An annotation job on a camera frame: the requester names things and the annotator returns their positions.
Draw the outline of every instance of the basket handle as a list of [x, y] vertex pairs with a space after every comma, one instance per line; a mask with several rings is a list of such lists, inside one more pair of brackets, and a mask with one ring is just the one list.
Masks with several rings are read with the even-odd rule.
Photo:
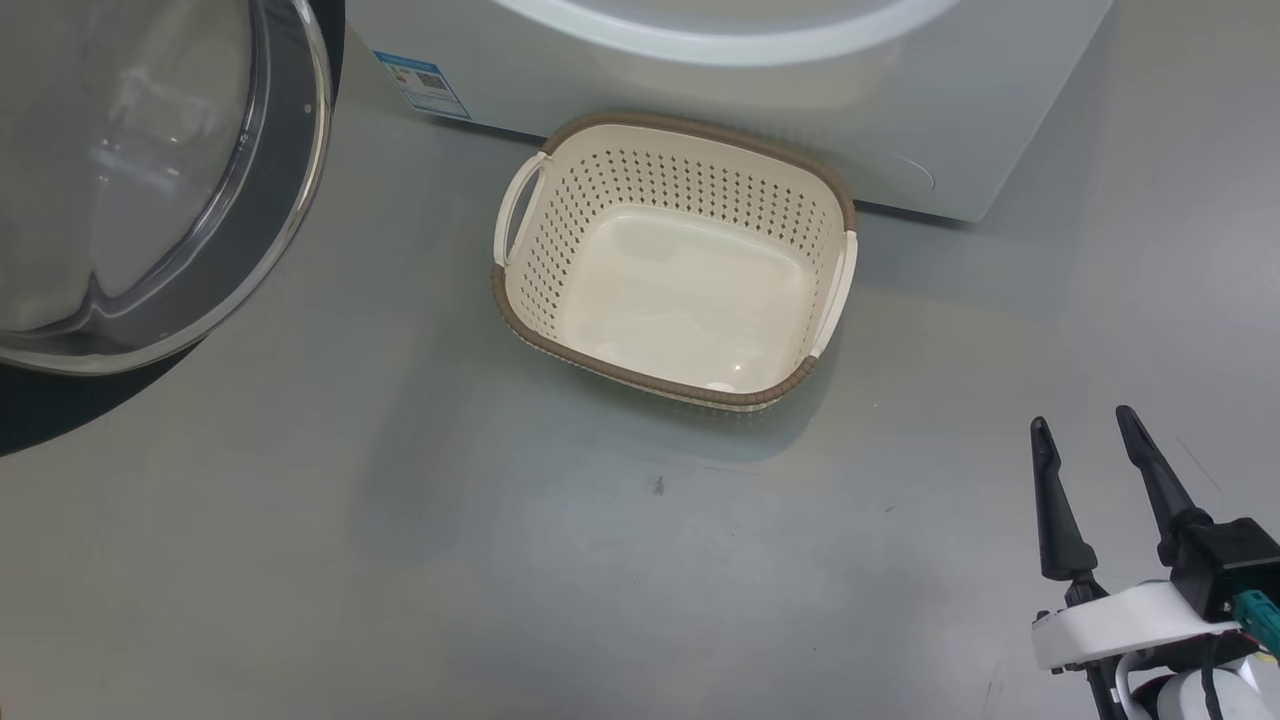
[[813, 341], [813, 355], [818, 357], [827, 350], [831, 336], [840, 324], [840, 315], [849, 300], [849, 286], [854, 282], [854, 268], [858, 266], [858, 233], [849, 231], [845, 233], [847, 245], [840, 256], [836, 268], [836, 282], [831, 283], [831, 293], [827, 296], [827, 307], [822, 311], [822, 322], [818, 324], [818, 336]]
[[[503, 268], [507, 266], [507, 260], [516, 254], [516, 249], [520, 247], [521, 241], [525, 238], [525, 229], [529, 225], [531, 215], [530, 210], [538, 205], [538, 196], [541, 195], [543, 184], [547, 181], [545, 167], [548, 164], [549, 158], [545, 152], [539, 152], [526, 160], [516, 173], [516, 177], [512, 178], [511, 186], [507, 187], [507, 195], [502, 199], [502, 208], [498, 210], [498, 225], [493, 231], [493, 261]], [[529, 187], [529, 181], [535, 174], [538, 174], [538, 184], [534, 186], [534, 192], [529, 196], [529, 205], [525, 206], [525, 214], [520, 218], [520, 229], [516, 231], [515, 240], [508, 249], [507, 238], [512, 237], [511, 224], [515, 220], [512, 215], [516, 213], [516, 201], [524, 195], [525, 188]]]

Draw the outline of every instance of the teal connector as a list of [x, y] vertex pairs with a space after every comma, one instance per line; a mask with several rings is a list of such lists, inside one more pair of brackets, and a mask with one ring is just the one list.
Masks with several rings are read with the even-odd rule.
[[1235, 621], [1271, 655], [1280, 653], [1280, 609], [1258, 591], [1235, 596]]

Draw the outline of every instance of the white washing machine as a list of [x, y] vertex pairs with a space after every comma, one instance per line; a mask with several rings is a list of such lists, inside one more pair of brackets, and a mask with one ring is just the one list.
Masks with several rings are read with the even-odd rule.
[[424, 113], [535, 136], [602, 110], [814, 151], [858, 200], [979, 220], [1111, 0], [351, 0]]

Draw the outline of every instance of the basket bottom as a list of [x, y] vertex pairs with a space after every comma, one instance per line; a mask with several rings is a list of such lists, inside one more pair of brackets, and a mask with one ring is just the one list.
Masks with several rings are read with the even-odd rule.
[[561, 341], [657, 378], [760, 392], [805, 356], [814, 277], [795, 250], [728, 223], [639, 205], [584, 234]]

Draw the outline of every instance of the basket rim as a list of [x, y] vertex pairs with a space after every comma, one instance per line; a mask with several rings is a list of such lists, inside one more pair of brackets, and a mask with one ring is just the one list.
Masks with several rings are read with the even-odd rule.
[[748, 150], [788, 165], [795, 165], [801, 170], [814, 174], [831, 190], [832, 195], [836, 196], [836, 202], [840, 204], [840, 211], [844, 214], [845, 229], [849, 232], [858, 232], [858, 213], [854, 209], [852, 195], [849, 192], [849, 188], [845, 187], [840, 176], [832, 172], [827, 165], [805, 155], [803, 151], [791, 150], [790, 147], [780, 145], [776, 141], [760, 140], [759, 137], [745, 132], [722, 128], [698, 120], [689, 120], [685, 118], [659, 115], [655, 113], [598, 113], [572, 120], [567, 126], [556, 131], [556, 133], [547, 138], [547, 142], [543, 143], [543, 152], [554, 156], [556, 150], [564, 145], [564, 142], [571, 137], [599, 126], [626, 126], [687, 135], [700, 140], [708, 140], [741, 150]]
[[512, 307], [511, 299], [507, 297], [507, 269], [497, 263], [493, 265], [493, 296], [498, 301], [498, 310], [502, 313], [502, 318], [507, 322], [507, 325], [512, 329], [512, 332], [520, 336], [520, 340], [524, 340], [529, 345], [575, 365], [581, 365], [582, 368], [609, 379], [626, 384], [634, 384], [643, 389], [650, 389], [681, 398], [696, 400], [699, 402], [710, 402], [730, 407], [768, 405], [795, 389], [796, 386], [813, 373], [813, 369], [818, 363], [817, 357], [808, 355], [787, 378], [778, 384], [759, 392], [724, 392], [719, 389], [677, 383], [654, 375], [648, 375], [645, 373], [637, 373], [636, 370], [614, 365], [613, 363], [605, 363], [604, 360], [556, 342], [554, 340], [550, 340], [549, 337], [545, 337], [538, 331], [530, 328], [524, 320], [520, 319], [518, 315], [516, 315], [516, 309]]

